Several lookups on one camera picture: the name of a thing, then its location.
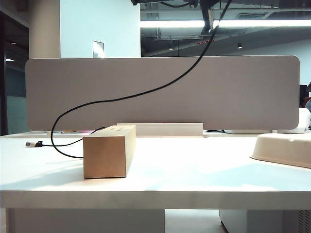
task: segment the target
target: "desk surface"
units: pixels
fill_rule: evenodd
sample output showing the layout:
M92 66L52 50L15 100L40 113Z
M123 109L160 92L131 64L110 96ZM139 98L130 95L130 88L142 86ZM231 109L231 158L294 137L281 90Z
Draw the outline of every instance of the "desk surface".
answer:
M83 160L25 147L37 140L50 144L0 138L2 208L311 209L311 169L249 158L253 136L138 138L126 178L90 180ZM62 150L82 155L82 143Z

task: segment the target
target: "pipe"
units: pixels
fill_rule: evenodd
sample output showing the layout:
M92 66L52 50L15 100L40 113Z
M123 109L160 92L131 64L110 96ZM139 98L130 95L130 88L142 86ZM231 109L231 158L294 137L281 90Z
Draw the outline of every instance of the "pipe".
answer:
M141 13L173 13L176 11L182 13L193 13L193 12L201 12L201 9L141 9ZM222 12L223 9L213 9L213 12ZM238 13L258 13L258 12L302 12L302 11L311 11L311 8L231 8L228 9L228 12L238 12Z

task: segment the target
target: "desk leg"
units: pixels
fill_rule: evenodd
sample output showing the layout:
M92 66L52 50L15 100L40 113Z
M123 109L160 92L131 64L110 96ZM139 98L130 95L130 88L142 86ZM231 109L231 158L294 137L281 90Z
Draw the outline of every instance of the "desk leg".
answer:
M0 209L0 233L15 233L14 209Z
M14 218L14 233L165 232L164 210L16 209Z

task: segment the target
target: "brown cardboard box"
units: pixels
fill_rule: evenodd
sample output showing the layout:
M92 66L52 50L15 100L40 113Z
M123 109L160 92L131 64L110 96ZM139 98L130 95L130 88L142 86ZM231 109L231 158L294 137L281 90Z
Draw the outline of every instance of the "brown cardboard box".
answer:
M135 125L110 126L85 136L84 178L126 177L135 146Z

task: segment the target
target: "desk divider panel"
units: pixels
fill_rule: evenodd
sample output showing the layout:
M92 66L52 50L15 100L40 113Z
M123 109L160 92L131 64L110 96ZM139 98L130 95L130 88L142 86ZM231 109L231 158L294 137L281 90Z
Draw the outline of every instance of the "desk divider panel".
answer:
M26 64L27 119L51 130L66 110L120 98L181 75L197 57L33 59ZM130 100L99 103L63 117L56 129L117 123L197 123L204 129L276 130L298 124L299 60L294 56L204 57L175 84Z

